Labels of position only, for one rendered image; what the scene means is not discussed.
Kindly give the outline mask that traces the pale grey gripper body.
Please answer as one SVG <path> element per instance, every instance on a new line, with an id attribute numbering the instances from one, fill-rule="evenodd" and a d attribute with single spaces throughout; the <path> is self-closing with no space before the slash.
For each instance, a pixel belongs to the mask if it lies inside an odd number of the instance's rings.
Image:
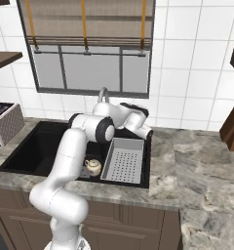
<path id="1" fill-rule="evenodd" d="M 86 169 L 85 166 L 82 167 L 82 171 L 80 173 L 80 178 L 84 178 L 84 179 L 89 179 L 90 178 L 90 174 L 88 172 L 88 170 Z"/>

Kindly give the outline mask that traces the cream teapot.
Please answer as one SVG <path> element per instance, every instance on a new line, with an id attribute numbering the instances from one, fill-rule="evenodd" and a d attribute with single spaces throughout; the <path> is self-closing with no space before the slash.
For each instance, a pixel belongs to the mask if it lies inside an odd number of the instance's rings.
<path id="1" fill-rule="evenodd" d="M 85 160 L 85 167 L 93 177 L 97 176 L 101 170 L 101 163 L 96 159 Z"/>

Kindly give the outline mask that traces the black sink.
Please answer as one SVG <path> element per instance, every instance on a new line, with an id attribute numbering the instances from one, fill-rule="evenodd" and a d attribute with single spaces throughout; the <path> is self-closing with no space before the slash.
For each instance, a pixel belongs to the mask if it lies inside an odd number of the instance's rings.
<path id="1" fill-rule="evenodd" d="M 40 121 L 0 166 L 0 172 L 48 177 L 55 162 L 59 143 L 66 130 L 67 123 Z M 85 166 L 85 160 L 96 159 L 101 163 L 101 170 L 95 177 L 90 175 L 89 179 L 80 178 L 79 176 L 78 181 L 149 188 L 151 137 L 152 133 L 149 132 L 147 139 L 144 140 L 139 185 L 102 181 L 100 179 L 110 144 L 114 138 L 143 140 L 126 128 L 116 130 L 113 139 L 106 144 L 87 143 L 87 148 L 84 150 L 85 156 L 79 162 L 79 168 L 82 171 L 82 167 Z"/>

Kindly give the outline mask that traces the grey perforated drainer basket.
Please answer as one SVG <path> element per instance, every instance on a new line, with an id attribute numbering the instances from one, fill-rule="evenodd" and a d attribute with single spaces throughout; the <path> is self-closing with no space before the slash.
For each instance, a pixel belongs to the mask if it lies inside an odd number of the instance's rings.
<path id="1" fill-rule="evenodd" d="M 144 140 L 114 138 L 110 144 L 100 179 L 139 185 Z"/>

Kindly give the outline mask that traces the brown cupboard door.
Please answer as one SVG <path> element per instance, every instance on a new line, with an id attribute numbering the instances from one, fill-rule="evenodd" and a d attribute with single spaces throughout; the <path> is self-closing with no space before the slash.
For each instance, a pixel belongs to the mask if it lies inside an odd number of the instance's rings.
<path id="1" fill-rule="evenodd" d="M 82 232 L 91 249 L 118 250 L 117 235 L 108 225 L 114 205 L 89 201 L 89 208 Z M 16 250 L 44 250 L 52 240 L 51 217 L 35 209 L 26 192 L 0 189 L 0 220 Z"/>
<path id="2" fill-rule="evenodd" d="M 134 250 L 158 250 L 165 212 L 163 210 L 121 205 L 119 218 L 125 235 L 136 240 Z"/>

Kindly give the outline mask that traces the grey tap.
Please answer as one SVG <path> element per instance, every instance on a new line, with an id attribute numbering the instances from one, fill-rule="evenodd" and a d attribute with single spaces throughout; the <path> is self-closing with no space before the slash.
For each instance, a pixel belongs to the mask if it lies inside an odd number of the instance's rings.
<path id="1" fill-rule="evenodd" d="M 101 103 L 102 100 L 105 100 L 107 103 L 109 103 L 109 95 L 106 87 L 102 87 L 98 94 L 97 102 Z"/>

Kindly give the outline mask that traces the grey patterned toaster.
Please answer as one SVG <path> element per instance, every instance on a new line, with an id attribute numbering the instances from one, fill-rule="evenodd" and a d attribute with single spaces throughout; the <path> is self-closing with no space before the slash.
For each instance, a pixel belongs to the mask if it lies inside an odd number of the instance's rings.
<path id="1" fill-rule="evenodd" d="M 0 103 L 0 146 L 5 146 L 23 127 L 20 105 Z"/>

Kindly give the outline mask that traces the grey framed window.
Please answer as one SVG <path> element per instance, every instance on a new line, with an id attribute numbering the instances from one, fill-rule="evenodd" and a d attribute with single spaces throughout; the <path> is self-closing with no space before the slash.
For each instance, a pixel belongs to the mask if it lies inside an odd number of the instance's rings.
<path id="1" fill-rule="evenodd" d="M 106 87 L 114 97 L 145 98 L 149 93 L 151 47 L 32 45 L 25 36 L 37 89 L 95 95 Z"/>

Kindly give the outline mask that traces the brown knife block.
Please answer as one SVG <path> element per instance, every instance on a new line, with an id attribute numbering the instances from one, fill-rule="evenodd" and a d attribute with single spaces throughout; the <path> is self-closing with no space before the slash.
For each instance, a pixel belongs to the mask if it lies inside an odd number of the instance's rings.
<path id="1" fill-rule="evenodd" d="M 234 151 L 234 107 L 219 130 L 221 140 Z"/>

